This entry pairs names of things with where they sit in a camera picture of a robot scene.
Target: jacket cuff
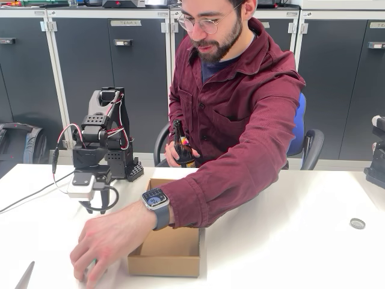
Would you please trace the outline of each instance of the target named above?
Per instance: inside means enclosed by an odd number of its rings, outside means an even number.
[[[203,193],[192,179],[169,182],[160,186],[160,189],[169,198],[174,211],[174,228],[201,227],[207,223],[207,207]]]

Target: cabinet label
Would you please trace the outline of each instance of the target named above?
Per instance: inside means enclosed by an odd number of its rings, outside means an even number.
[[[140,20],[111,20],[111,26],[142,26]]]
[[[168,12],[158,12],[158,17],[167,17]]]
[[[302,14],[302,16],[303,16],[303,17],[312,17],[312,12],[309,12],[309,11],[304,12],[304,13]]]
[[[372,22],[371,28],[384,28],[385,29],[385,22]]]

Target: nose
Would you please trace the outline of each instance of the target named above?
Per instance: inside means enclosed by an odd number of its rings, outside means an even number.
[[[201,28],[198,22],[194,24],[194,29],[190,32],[190,37],[194,41],[200,41],[207,37],[207,33]]]

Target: ear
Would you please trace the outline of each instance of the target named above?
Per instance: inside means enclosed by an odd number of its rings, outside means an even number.
[[[242,20],[250,20],[257,8],[257,0],[246,0],[242,5]]]

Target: backpack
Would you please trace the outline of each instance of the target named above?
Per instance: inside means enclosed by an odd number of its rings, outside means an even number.
[[[48,163],[47,136],[42,128],[0,123],[0,178],[17,164]]]

